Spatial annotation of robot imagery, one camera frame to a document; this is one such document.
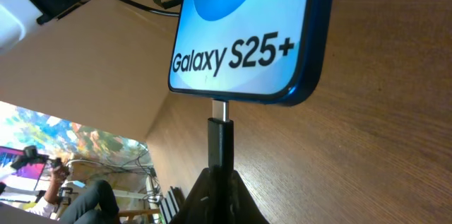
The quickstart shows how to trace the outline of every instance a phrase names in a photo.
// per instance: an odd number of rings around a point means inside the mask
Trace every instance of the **blue phone frame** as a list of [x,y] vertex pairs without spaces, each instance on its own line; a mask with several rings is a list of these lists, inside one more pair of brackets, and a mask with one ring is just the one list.
[[[313,93],[320,79],[332,3],[333,0],[307,0],[297,67],[290,82],[278,93],[261,95],[173,88],[170,83],[170,75],[176,41],[174,41],[172,60],[169,66],[169,89],[174,93],[197,95],[225,101],[237,100],[286,106],[293,106],[305,101]],[[180,18],[177,23],[176,39],[179,33]]]

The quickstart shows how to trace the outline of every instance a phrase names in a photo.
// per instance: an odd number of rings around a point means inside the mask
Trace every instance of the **beige wall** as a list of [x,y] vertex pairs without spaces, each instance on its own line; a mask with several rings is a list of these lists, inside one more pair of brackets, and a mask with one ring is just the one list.
[[92,0],[0,57],[0,100],[144,140],[168,94],[176,26]]

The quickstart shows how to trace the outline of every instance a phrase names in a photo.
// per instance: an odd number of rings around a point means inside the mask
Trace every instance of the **light blue screen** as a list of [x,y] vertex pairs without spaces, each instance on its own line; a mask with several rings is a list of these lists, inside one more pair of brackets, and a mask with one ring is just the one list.
[[[171,86],[261,95],[283,90],[297,65],[306,3],[184,0],[169,73]],[[265,34],[268,39],[263,43]]]

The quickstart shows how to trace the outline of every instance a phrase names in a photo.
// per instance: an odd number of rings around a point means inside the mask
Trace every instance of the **wooden table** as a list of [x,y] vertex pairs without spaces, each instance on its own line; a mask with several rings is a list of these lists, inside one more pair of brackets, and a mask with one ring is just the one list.
[[[188,194],[207,166],[210,116],[168,97],[148,138],[164,190]],[[314,94],[230,116],[271,223],[452,223],[452,0],[334,0]]]

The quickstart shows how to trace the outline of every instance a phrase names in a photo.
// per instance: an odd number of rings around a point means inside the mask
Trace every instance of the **dark pants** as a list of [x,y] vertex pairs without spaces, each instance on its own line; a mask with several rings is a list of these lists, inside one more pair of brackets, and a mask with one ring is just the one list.
[[[101,211],[94,209],[98,204]],[[100,180],[78,196],[59,221],[65,224],[112,224],[117,222],[118,212],[112,187]]]

